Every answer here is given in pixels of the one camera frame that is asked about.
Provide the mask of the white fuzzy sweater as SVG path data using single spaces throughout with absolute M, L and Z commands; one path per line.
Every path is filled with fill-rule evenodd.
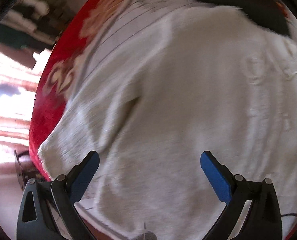
M 204 151 L 271 179 L 297 213 L 297 39 L 232 7 L 167 14 L 95 66 L 38 155 L 55 178 L 89 151 L 100 167 L 80 206 L 115 239 L 201 239 L 224 207 Z

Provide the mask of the white quilted floral sheet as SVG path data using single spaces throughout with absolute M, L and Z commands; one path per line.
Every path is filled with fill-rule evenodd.
M 114 50 L 155 21 L 179 8 L 211 6 L 195 0 L 124 0 L 117 12 L 101 26 L 83 54 L 76 59 L 75 62 L 81 64 L 81 69 L 71 89 L 71 96 L 76 96 L 79 87 L 88 79 L 94 68 Z

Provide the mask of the red floral blanket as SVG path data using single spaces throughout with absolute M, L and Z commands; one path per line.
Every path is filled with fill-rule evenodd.
M 38 151 L 42 143 L 58 125 L 69 102 L 74 98 L 71 96 L 71 89 L 77 79 L 78 71 L 81 69 L 81 64 L 75 61 L 83 54 L 85 48 L 99 32 L 101 26 L 117 12 L 117 9 L 121 6 L 123 1 L 124 0 L 89 0 L 76 15 L 75 19 L 56 44 L 45 67 L 36 93 L 29 134 L 30 154 L 34 163 L 45 178 L 55 179 L 50 177 L 44 169 Z M 291 33 L 291 36 L 288 38 L 297 39 L 297 21 L 282 4 L 281 0 L 276 1 L 281 6 L 286 16 Z M 232 7 L 210 5 L 212 5 L 210 8 Z M 257 25 L 249 19 L 241 9 L 237 7 L 232 8 L 240 10 L 242 14 L 256 26 L 271 31 Z M 80 206 L 80 202 L 78 202 L 77 207 L 87 222 L 91 224 L 88 213 Z M 297 213 L 281 213 L 281 215 L 282 237 L 283 239 L 289 239 L 289 237 L 294 235 L 297 229 Z M 102 229 L 94 227 L 93 224 L 91 224 L 91 226 L 103 233 L 104 236 L 115 239 Z

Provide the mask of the pile of clothes on shelf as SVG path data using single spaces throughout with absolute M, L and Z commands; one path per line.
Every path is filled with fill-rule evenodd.
M 41 53 L 52 50 L 75 13 L 66 0 L 19 0 L 0 23 L 0 43 Z

